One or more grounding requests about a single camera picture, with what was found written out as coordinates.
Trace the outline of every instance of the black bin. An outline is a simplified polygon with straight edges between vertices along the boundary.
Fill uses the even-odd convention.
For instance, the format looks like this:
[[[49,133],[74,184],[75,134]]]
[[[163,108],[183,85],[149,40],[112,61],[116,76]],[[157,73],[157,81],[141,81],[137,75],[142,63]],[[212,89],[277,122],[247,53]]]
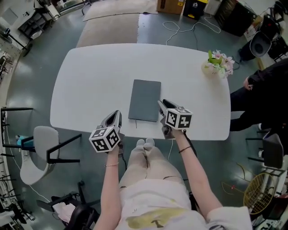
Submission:
[[[195,20],[204,14],[208,0],[186,0],[183,15]]]

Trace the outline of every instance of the white cable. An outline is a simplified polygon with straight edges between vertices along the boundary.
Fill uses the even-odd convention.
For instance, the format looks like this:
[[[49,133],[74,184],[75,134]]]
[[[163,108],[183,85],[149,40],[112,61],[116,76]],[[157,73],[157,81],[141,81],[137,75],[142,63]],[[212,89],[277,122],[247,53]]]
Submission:
[[[173,140],[172,140],[171,149],[170,149],[170,152],[169,152],[169,155],[168,155],[168,158],[167,158],[168,161],[169,161],[169,157],[170,157],[170,153],[171,153],[171,151],[172,151],[172,148],[173,148]]]
[[[8,142],[9,142],[9,144],[10,144],[10,139],[9,139],[9,134],[8,134],[8,126],[6,126],[6,132],[7,132]],[[21,170],[20,167],[19,167],[19,165],[17,164],[15,158],[14,158],[14,157],[12,157],[12,158],[13,158],[13,160],[15,161],[18,169]],[[43,197],[45,200],[47,200],[48,202],[50,202],[50,200],[48,200],[46,197],[40,195],[35,189],[32,188],[32,190],[33,190],[34,192],[36,192],[39,196]]]
[[[220,29],[218,26],[213,25],[213,24],[212,24],[211,22],[209,22],[206,18],[207,18],[207,17],[204,17],[205,21],[208,22],[209,24],[211,24],[212,26],[218,28],[218,29],[219,29],[219,32],[215,31],[215,30],[212,29],[210,26],[208,26],[208,25],[206,25],[206,24],[204,24],[204,23],[202,23],[202,22],[197,22],[197,23],[195,23],[195,24],[193,25],[192,29],[190,29],[190,30],[185,30],[185,31],[180,31],[180,27],[179,27],[175,22],[163,22],[163,26],[164,26],[167,30],[169,30],[169,31],[176,31],[176,33],[173,34],[173,35],[166,41],[166,45],[167,45],[167,42],[168,42],[173,36],[175,36],[176,34],[178,34],[178,32],[184,33],[184,32],[187,32],[187,31],[192,31],[192,30],[194,29],[195,25],[198,24],[198,23],[199,23],[199,24],[202,24],[202,25],[204,25],[204,26],[206,26],[206,27],[208,27],[208,28],[210,28],[211,30],[213,30],[213,31],[214,31],[215,33],[217,33],[217,34],[220,34],[221,29]],[[177,30],[171,30],[171,29],[167,28],[167,27],[164,25],[165,23],[174,23],[174,24],[178,27],[178,29],[177,29]]]

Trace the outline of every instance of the beige mat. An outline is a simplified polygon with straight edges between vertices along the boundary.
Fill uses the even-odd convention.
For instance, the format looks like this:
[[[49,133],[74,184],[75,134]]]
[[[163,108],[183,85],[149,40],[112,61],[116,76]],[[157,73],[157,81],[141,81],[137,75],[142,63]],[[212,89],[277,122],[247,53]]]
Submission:
[[[156,11],[156,0],[103,0],[94,2],[83,21],[105,16],[125,13],[153,13]]]
[[[137,43],[139,14],[121,14],[89,20],[77,48],[114,43]]]

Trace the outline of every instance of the potted plant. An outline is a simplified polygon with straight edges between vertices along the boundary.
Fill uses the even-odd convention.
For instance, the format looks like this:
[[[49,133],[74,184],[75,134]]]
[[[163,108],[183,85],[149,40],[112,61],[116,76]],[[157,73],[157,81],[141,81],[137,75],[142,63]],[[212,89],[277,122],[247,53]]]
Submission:
[[[219,76],[221,78],[227,78],[228,75],[233,74],[232,57],[227,57],[224,53],[220,53],[220,50],[208,51],[208,60],[205,61],[201,68],[206,76]]]

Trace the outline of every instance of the white t-shirt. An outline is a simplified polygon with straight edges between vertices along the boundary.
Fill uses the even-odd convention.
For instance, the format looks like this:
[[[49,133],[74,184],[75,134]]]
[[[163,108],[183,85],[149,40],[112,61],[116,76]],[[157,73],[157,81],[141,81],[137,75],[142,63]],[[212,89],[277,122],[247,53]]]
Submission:
[[[180,183],[144,179],[120,192],[121,220],[116,230],[252,230],[247,207],[222,207],[207,221],[191,210],[186,187]]]

